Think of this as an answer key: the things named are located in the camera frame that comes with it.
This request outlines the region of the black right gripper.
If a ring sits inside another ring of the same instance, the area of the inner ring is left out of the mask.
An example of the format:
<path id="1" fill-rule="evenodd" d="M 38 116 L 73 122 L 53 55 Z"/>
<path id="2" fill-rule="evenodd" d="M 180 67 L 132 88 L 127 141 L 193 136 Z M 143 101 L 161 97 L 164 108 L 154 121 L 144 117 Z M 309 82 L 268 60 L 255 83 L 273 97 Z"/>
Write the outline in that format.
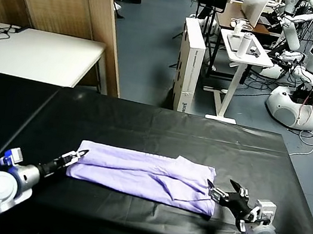
<path id="1" fill-rule="evenodd" d="M 224 201 L 224 206 L 228 208 L 236 219 L 245 219 L 251 213 L 251 208 L 248 205 L 249 191 L 242 187 L 236 181 L 230 179 L 231 185 L 237 193 L 226 193 L 207 180 L 208 194 L 214 202 Z"/>

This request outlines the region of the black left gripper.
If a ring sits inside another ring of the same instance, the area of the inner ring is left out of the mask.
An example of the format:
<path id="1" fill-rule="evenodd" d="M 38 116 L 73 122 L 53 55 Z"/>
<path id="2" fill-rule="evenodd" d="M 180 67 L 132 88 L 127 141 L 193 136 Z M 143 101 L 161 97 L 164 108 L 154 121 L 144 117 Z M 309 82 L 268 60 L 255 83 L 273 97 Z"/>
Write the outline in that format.
<path id="1" fill-rule="evenodd" d="M 57 170 L 64 168 L 66 165 L 71 165 L 77 163 L 78 160 L 83 157 L 89 150 L 79 150 L 65 153 L 61 157 L 51 160 L 46 164 L 38 164 L 37 169 L 39 169 L 40 177 L 46 178 Z"/>

